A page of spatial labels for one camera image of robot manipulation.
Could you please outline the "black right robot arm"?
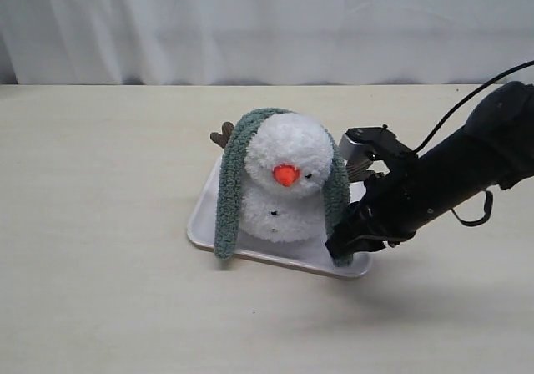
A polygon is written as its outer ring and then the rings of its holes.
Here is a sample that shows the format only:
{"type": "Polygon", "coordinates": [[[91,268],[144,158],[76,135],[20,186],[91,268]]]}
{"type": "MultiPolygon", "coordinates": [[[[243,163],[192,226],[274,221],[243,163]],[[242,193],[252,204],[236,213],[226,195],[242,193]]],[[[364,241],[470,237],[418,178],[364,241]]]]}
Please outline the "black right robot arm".
{"type": "Polygon", "coordinates": [[[366,172],[365,193],[346,208],[325,243],[334,259],[376,252],[413,238],[446,212],[489,187],[508,190],[533,176],[533,87],[515,81],[489,93],[465,124],[423,155],[386,126],[347,129],[341,155],[358,168],[382,161],[387,174],[366,172]]]}

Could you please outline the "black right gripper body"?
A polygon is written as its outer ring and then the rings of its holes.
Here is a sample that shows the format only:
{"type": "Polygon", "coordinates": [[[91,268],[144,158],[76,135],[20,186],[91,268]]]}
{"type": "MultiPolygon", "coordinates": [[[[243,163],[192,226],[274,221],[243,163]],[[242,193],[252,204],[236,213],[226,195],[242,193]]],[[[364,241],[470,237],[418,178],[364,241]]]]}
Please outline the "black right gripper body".
{"type": "Polygon", "coordinates": [[[360,201],[365,228],[362,236],[380,237],[386,247],[412,239],[421,226],[423,160],[418,158],[387,174],[373,172],[365,180],[366,193],[360,201]]]}

